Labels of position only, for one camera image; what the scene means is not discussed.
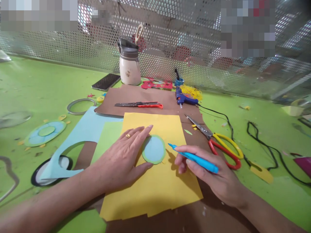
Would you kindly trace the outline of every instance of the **blue circle cutout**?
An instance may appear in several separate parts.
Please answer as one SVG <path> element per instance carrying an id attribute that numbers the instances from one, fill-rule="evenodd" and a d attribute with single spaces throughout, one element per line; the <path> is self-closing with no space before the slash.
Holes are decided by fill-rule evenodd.
<path id="1" fill-rule="evenodd" d="M 45 136 L 40 136 L 39 132 L 45 128 L 54 127 L 55 130 Z M 25 146 L 35 147 L 51 141 L 58 136 L 66 128 L 66 123 L 63 121 L 50 121 L 34 129 L 25 139 Z"/>
<path id="2" fill-rule="evenodd" d="M 157 135 L 150 135 L 143 143 L 143 158 L 146 162 L 159 164 L 166 154 L 165 144 Z"/>

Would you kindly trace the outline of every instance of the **fingernail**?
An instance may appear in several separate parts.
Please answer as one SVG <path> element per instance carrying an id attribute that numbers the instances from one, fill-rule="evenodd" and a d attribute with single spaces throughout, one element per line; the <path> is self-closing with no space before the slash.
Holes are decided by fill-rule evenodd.
<path id="1" fill-rule="evenodd" d="M 186 163 L 187 163 L 188 166 L 191 164 L 191 162 L 192 161 L 190 159 L 186 159 Z"/>

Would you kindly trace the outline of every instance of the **woman's right hand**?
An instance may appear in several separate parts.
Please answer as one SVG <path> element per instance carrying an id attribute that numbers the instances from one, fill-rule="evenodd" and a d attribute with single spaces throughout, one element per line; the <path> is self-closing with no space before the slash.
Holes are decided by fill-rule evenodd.
<path id="1" fill-rule="evenodd" d="M 246 195 L 249 190 L 238 180 L 236 175 L 228 168 L 225 161 L 217 155 L 208 153 L 197 146 L 179 146 L 175 148 L 178 152 L 189 152 L 195 154 L 218 167 L 218 173 L 210 173 L 196 162 L 178 154 L 175 164 L 179 166 L 179 173 L 185 173 L 188 168 L 201 180 L 207 183 L 213 193 L 224 203 L 236 208 L 244 208 L 247 205 Z"/>

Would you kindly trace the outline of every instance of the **hand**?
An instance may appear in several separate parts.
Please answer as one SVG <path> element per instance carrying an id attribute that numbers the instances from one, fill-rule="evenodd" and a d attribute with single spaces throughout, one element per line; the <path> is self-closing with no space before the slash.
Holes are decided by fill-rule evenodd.
<path id="1" fill-rule="evenodd" d="M 175 164 L 179 166 L 179 173 L 185 173 L 188 168 L 201 180 L 207 183 L 213 193 L 224 203 L 236 208 L 247 205 L 246 194 L 248 189 L 242 185 L 235 174 L 227 167 L 225 161 L 217 155 L 210 154 L 197 146 L 179 146 L 175 148 L 178 152 L 189 152 L 215 164 L 219 170 L 217 174 L 210 173 L 197 163 L 178 154 Z"/>
<path id="2" fill-rule="evenodd" d="M 132 185 L 140 178 L 152 163 L 143 163 L 134 167 L 137 154 L 146 137 L 150 136 L 153 125 L 125 131 L 119 139 L 89 168 L 97 177 L 102 193 Z"/>

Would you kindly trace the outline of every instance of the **blue oval paper cutout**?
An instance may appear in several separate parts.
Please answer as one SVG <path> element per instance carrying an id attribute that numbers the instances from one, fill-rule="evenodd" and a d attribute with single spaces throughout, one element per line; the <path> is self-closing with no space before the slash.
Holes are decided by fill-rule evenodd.
<path id="1" fill-rule="evenodd" d="M 150 135 L 143 143 L 143 158 L 146 162 L 159 164 L 166 154 L 165 144 L 157 135 Z"/>

